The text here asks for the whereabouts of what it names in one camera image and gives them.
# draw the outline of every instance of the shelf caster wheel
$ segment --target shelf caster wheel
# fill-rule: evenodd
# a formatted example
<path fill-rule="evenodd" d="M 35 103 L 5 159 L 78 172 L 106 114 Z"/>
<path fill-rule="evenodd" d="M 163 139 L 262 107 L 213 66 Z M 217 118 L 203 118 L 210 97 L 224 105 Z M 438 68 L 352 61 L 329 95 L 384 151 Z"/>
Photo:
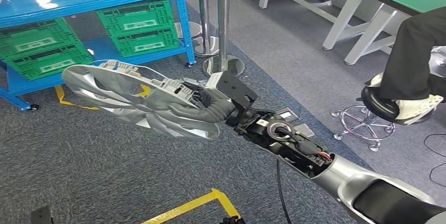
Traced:
<path fill-rule="evenodd" d="M 28 109 L 28 111 L 37 111 L 39 110 L 39 105 L 38 104 L 31 104 L 31 108 Z"/>
<path fill-rule="evenodd" d="M 333 116 L 333 117 L 338 117 L 338 116 L 341 115 L 341 111 L 333 111 L 333 112 L 331 112 L 330 114 L 331 114 L 331 116 Z"/>
<path fill-rule="evenodd" d="M 333 138 L 336 139 L 336 140 L 342 140 L 342 135 L 340 135 L 340 134 L 334 134 L 334 135 L 333 135 Z"/>
<path fill-rule="evenodd" d="M 379 148 L 376 145 L 369 145 L 369 149 L 373 152 L 378 152 Z"/>

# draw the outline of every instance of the person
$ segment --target person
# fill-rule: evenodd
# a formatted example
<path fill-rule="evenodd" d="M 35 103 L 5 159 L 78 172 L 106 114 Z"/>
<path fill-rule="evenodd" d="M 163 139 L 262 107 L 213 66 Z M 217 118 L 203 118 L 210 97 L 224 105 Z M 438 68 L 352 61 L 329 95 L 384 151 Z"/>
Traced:
<path fill-rule="evenodd" d="M 365 83 L 379 87 L 380 98 L 396 101 L 402 124 L 414 123 L 446 97 L 446 79 L 430 74 L 434 46 L 446 46 L 446 7 L 403 21 L 384 72 Z"/>

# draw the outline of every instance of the black stool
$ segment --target black stool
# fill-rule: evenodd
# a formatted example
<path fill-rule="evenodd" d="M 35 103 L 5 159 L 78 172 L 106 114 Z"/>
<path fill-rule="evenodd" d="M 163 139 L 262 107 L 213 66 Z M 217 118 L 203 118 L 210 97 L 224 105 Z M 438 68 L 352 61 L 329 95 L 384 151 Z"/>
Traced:
<path fill-rule="evenodd" d="M 365 87 L 361 92 L 364 105 L 355 105 L 344 110 L 331 112 L 332 116 L 340 117 L 345 130 L 334 134 L 336 140 L 341 140 L 343 135 L 352 134 L 359 138 L 374 141 L 369 145 L 371 151 L 378 151 L 380 141 L 388 138 L 395 132 L 395 118 L 400 109 L 398 105 L 389 99 L 378 98 L 379 88 Z M 422 123 L 432 116 L 436 109 L 417 120 L 414 124 Z"/>

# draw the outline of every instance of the black pants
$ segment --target black pants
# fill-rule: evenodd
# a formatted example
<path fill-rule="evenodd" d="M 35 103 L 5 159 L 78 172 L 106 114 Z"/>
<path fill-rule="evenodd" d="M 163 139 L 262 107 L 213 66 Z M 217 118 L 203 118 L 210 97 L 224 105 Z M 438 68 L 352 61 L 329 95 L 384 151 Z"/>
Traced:
<path fill-rule="evenodd" d="M 446 7 L 412 16 L 401 24 L 384 71 L 380 97 L 416 100 L 434 94 L 446 99 L 446 78 L 429 70 L 433 46 L 446 46 Z"/>

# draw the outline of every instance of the stool base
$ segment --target stool base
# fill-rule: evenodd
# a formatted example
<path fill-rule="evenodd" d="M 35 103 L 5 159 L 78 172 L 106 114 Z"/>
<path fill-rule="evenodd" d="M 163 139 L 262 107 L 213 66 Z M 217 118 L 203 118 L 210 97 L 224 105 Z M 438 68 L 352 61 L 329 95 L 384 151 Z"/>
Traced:
<path fill-rule="evenodd" d="M 374 144 L 369 145 L 371 151 L 378 151 L 380 146 L 380 141 L 390 137 L 395 132 L 395 124 L 386 121 L 385 123 L 377 123 L 379 119 L 378 116 L 372 114 L 366 106 L 356 105 L 348 107 L 344 110 L 337 110 L 330 113 L 334 117 L 340 117 L 341 123 L 345 128 L 344 131 L 334 134 L 333 137 L 336 140 L 341 140 L 344 135 L 352 134 L 361 139 L 374 141 Z M 346 118 L 352 119 L 352 123 L 346 121 Z"/>

